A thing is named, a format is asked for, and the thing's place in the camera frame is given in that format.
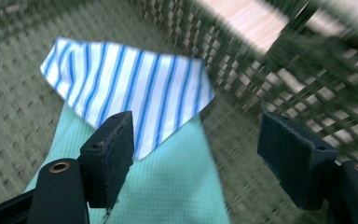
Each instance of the mint green fabric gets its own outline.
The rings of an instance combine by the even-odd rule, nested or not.
[[[44,164],[77,158],[94,130],[63,107]],[[36,176],[27,190],[33,189]],[[91,223],[105,210],[90,209]],[[229,223],[222,188],[200,118],[191,119],[142,161],[136,161],[107,223]]]

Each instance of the wicker basket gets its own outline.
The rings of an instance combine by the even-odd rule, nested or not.
[[[358,26],[321,1],[268,1],[289,23],[264,55],[194,0],[0,1],[0,203],[22,193],[63,101],[38,66],[57,36],[202,58],[216,98],[202,112],[233,223],[323,223],[296,209],[256,154],[262,108],[283,113],[358,159]],[[318,9],[346,28],[305,24]]]

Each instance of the striped bandana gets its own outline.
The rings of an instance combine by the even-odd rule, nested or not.
[[[54,90],[93,128],[116,113],[131,110],[134,159],[138,160],[214,97],[202,60],[111,42],[58,38],[40,69]]]

